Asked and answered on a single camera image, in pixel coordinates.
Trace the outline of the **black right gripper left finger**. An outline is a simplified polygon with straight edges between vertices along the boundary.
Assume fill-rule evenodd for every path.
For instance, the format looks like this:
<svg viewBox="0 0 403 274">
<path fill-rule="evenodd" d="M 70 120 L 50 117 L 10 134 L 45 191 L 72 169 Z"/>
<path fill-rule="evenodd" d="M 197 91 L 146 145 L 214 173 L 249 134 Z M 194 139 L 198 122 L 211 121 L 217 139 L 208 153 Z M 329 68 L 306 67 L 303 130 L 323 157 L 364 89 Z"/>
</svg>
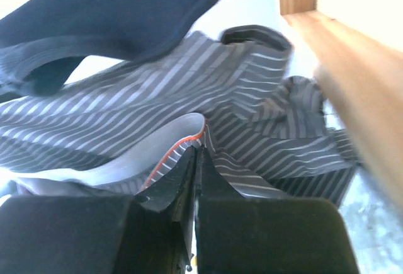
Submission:
<svg viewBox="0 0 403 274">
<path fill-rule="evenodd" d="M 195 149 L 136 196 L 12 196 L 1 204 L 2 273 L 184 273 Z"/>
</svg>

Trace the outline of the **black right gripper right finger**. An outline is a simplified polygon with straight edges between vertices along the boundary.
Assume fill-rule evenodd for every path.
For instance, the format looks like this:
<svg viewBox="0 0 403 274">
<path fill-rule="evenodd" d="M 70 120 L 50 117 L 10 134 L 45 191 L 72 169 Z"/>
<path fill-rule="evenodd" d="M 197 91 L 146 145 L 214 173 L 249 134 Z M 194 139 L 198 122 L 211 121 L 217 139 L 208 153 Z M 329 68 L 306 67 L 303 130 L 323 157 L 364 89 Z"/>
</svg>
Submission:
<svg viewBox="0 0 403 274">
<path fill-rule="evenodd" d="M 195 233 L 200 273 L 358 273 L 336 207 L 318 198 L 245 198 L 208 150 L 196 157 Z"/>
</svg>

